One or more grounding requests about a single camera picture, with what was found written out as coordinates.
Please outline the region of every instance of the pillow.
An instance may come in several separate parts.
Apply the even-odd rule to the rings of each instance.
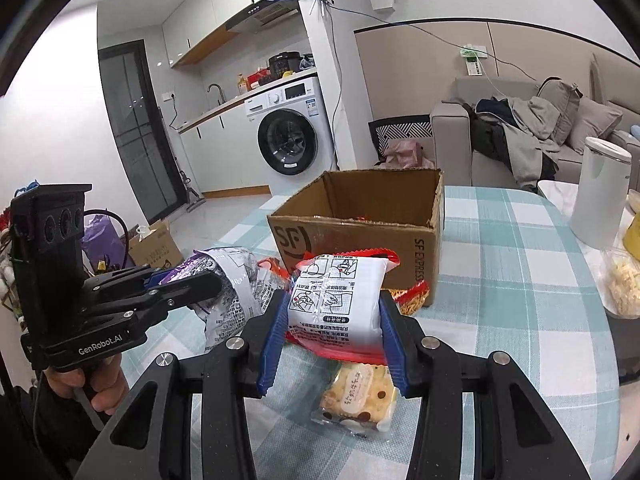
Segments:
[[[584,140],[587,137],[607,137],[622,120],[622,112],[592,101],[588,97],[580,99],[580,107],[567,144],[574,151],[584,154]]]
[[[558,78],[549,78],[542,83],[538,97],[549,101],[560,112],[556,127],[551,132],[551,140],[558,146],[562,146],[571,133],[578,114],[582,97],[578,85],[565,83]]]

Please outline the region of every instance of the small cardboard box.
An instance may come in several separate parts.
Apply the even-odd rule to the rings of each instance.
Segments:
[[[400,257],[386,288],[425,280],[432,304],[444,227],[440,170],[323,173],[268,216],[280,256],[293,270],[306,251],[333,254],[385,248]]]
[[[149,264],[160,269],[171,269],[181,263],[182,253],[164,222],[159,220],[149,228],[153,232],[142,241],[139,241],[137,234],[129,241],[129,256],[134,263]]]

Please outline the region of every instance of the table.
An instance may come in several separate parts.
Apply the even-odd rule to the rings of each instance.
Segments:
[[[558,208],[565,218],[571,218],[578,193],[577,184],[544,180],[538,184],[538,189]],[[626,230],[629,229],[633,219],[634,214],[630,207],[626,205],[622,212],[618,234],[613,242],[614,247],[625,250],[622,238],[625,236]],[[640,316],[635,319],[629,319],[618,315],[618,308],[605,282],[606,275],[602,253],[580,240],[578,240],[578,246],[582,254],[584,254],[591,275],[598,287],[602,304],[607,309],[607,320],[616,352],[620,384],[638,380],[640,378],[638,367],[640,362],[640,338],[638,337],[640,333]]]
[[[618,444],[618,377],[602,302],[559,211],[535,194],[447,187],[440,279],[434,305],[416,317],[425,333],[459,352],[507,351],[551,407],[591,478],[609,480]],[[277,255],[265,215],[275,196],[221,238]],[[136,380],[161,351],[202,352],[204,324],[187,309],[148,331],[127,351],[123,370]],[[313,423],[310,412],[335,367],[295,346],[282,352],[275,384],[245,402],[258,477],[278,480],[404,479],[418,399],[398,402],[388,442],[361,440]],[[193,477],[200,478],[200,400],[193,408]],[[464,399],[461,478],[473,476],[473,399]]]
[[[538,189],[540,193],[549,200],[558,210],[564,215],[568,221],[574,212],[575,199],[578,194],[578,185],[571,184],[569,182],[554,182],[551,180],[542,180],[538,183]],[[629,209],[629,206],[625,206],[622,212],[622,218],[620,220],[620,229],[616,235],[616,239],[613,242],[613,246],[619,249],[624,249],[622,245],[622,238],[625,236],[626,230],[629,229],[631,222],[634,220],[634,213]],[[613,318],[619,318],[618,309],[613,301],[607,285],[604,281],[605,273],[602,265],[602,252],[598,249],[594,249],[591,246],[577,240],[578,247],[584,254],[584,259],[587,261],[593,280],[598,287],[600,293],[600,299],[604,308],[607,309],[607,315]]]

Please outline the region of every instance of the purple bag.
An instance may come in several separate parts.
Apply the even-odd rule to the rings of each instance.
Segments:
[[[108,266],[122,265],[124,257],[124,244],[120,241],[111,218],[106,215],[96,215],[88,227],[84,228],[84,237],[80,240],[82,250],[91,262],[94,270],[97,270],[100,260],[105,260]],[[129,257],[127,267],[133,267],[134,263]]]

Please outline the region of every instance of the human hand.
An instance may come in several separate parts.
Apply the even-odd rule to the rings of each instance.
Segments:
[[[129,393],[129,385],[120,368],[122,354],[106,358],[91,374],[89,384],[96,392],[91,405],[96,412],[113,415],[116,408]],[[81,368],[60,373],[52,368],[44,371],[52,391],[63,399],[74,398],[74,388],[84,386],[85,376]]]

